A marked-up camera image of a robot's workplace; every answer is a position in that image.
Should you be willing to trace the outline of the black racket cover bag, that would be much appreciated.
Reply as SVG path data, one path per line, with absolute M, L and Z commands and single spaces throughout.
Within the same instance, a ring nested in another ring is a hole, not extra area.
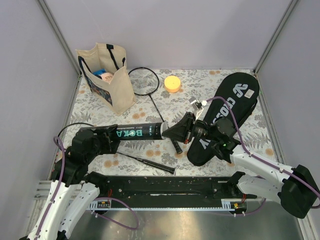
M 258 81 L 248 73 L 236 72 L 228 75 L 214 95 L 222 97 L 227 103 L 220 99 L 212 100 L 203 121 L 209 125 L 221 117 L 232 121 L 230 108 L 238 127 L 241 127 L 257 105 L 259 90 Z M 213 145 L 213 141 L 194 138 L 187 152 L 188 160 L 195 166 L 203 166 L 216 156 Z

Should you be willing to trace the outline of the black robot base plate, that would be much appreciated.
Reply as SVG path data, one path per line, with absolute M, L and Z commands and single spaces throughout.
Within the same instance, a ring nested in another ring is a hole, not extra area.
M 222 200 L 241 201 L 245 195 L 229 177 L 116 176 L 87 173 L 83 181 L 99 187 L 98 210 L 213 209 Z

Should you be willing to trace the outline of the black shuttlecock tube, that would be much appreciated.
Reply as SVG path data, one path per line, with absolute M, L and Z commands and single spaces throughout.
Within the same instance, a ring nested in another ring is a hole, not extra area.
M 110 133 L 114 141 L 162 140 L 163 131 L 167 130 L 166 122 L 118 125 Z

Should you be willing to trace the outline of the blue pink item in bag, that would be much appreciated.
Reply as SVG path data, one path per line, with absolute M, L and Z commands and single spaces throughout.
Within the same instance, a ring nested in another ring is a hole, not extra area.
M 107 72 L 104 68 L 93 72 L 96 77 L 101 78 L 103 81 L 110 83 L 113 80 L 114 75 Z

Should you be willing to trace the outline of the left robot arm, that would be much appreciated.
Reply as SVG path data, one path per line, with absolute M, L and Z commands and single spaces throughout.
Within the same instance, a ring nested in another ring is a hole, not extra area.
M 65 149 L 59 137 L 54 142 L 62 151 L 51 175 L 49 194 L 26 240 L 68 240 L 95 198 L 108 197 L 108 178 L 88 173 L 89 164 L 99 155 L 114 154 L 120 141 L 115 139 L 117 125 L 81 128 L 71 146 Z

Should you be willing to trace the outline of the beige canvas tote bag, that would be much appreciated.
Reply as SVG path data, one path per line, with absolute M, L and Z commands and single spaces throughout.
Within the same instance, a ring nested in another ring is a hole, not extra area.
M 92 49 L 77 49 L 76 53 L 90 91 L 117 116 L 136 103 L 127 71 L 126 50 L 123 47 L 96 43 Z

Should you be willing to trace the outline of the yellow grip tape roll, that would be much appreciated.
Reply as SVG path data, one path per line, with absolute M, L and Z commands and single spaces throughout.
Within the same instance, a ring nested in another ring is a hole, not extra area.
M 176 93 L 181 88 L 181 80 L 174 75 L 167 76 L 164 79 L 164 89 L 169 93 Z

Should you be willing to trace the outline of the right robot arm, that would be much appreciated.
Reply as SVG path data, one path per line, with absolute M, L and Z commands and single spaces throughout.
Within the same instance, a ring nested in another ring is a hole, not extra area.
M 292 216 L 305 218 L 320 197 L 320 190 L 309 169 L 300 164 L 292 167 L 255 155 L 233 137 L 235 133 L 233 123 L 225 117 L 207 124 L 187 112 L 180 122 L 161 135 L 184 144 L 193 138 L 209 140 L 214 156 L 257 174 L 235 173 L 227 186 L 231 197 L 239 198 L 243 194 L 263 197 L 280 204 Z

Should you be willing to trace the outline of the black badminton racket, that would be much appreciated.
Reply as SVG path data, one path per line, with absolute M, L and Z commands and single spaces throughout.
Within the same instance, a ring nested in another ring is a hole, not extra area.
M 150 68 L 136 67 L 128 72 L 128 76 L 130 78 L 134 94 L 137 96 L 149 96 L 160 119 L 162 122 L 165 122 L 152 97 L 152 94 L 155 93 L 160 86 L 158 75 Z
M 86 122 L 74 122 L 74 123 L 70 123 L 68 125 L 66 125 L 64 128 L 62 128 L 60 130 L 60 132 L 57 134 L 58 137 L 61 136 L 61 134 L 70 126 L 74 126 L 74 125 L 86 125 L 86 126 L 90 126 L 90 127 L 94 127 L 94 125 L 90 124 L 90 123 L 86 123 Z M 169 167 L 169 166 L 166 166 L 166 165 L 163 165 L 163 164 L 160 164 L 160 163 L 157 163 L 157 162 L 154 162 L 154 161 L 151 161 L 151 160 L 147 160 L 147 159 L 144 159 L 144 158 L 140 158 L 140 157 L 135 157 L 135 156 L 131 156 L 131 155 L 128 155 L 128 154 L 125 154 L 125 153 L 121 153 L 121 152 L 116 152 L 118 155 L 122 155 L 122 156 L 125 156 L 125 157 L 129 157 L 131 159 L 135 159 L 145 165 L 148 165 L 150 167 L 153 167 L 153 168 L 156 168 L 156 169 L 159 169 L 159 170 L 162 170 L 162 171 L 165 171 L 167 173 L 170 173 L 172 175 L 175 174 L 175 168 L 173 167 Z

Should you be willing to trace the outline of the floral table mat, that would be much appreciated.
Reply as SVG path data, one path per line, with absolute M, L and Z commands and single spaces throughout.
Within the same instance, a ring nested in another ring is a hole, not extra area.
M 207 100 L 213 97 L 223 79 L 233 73 L 231 69 L 155 69 L 160 81 L 168 76 L 177 76 L 181 81 L 180 90 L 167 92 L 163 86 L 152 94 L 163 119 L 169 126 L 177 123 L 186 112 L 192 111 L 189 99 Z M 70 123 L 88 123 L 94 126 L 112 124 L 142 124 L 162 121 L 149 96 L 137 96 L 136 103 L 122 115 L 115 115 L 97 96 L 91 93 L 83 79 L 76 94 L 70 116 Z M 87 125 L 72 125 L 64 130 L 60 138 L 65 147 L 71 145 L 76 132 Z M 169 140 L 123 141 L 118 152 L 147 159 L 175 168 L 176 176 L 227 177 L 244 168 L 217 158 L 203 166 L 194 166 L 187 158 L 189 146 L 182 144 L 182 153 L 177 153 Z M 148 166 L 120 154 L 100 155 L 91 162 L 89 171 L 104 175 L 121 176 L 164 176 L 165 171 Z

